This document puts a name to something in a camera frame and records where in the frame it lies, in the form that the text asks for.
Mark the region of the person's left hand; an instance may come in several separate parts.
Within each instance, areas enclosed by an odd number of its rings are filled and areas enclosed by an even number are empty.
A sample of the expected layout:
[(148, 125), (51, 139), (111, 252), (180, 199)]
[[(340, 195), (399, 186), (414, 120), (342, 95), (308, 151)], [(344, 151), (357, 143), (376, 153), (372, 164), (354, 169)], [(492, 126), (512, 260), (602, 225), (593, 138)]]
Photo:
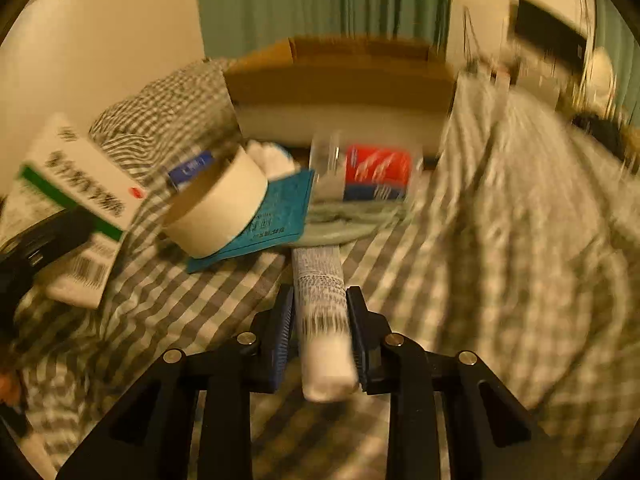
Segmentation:
[(0, 402), (7, 406), (17, 406), (23, 400), (23, 382), (18, 370), (0, 372)]

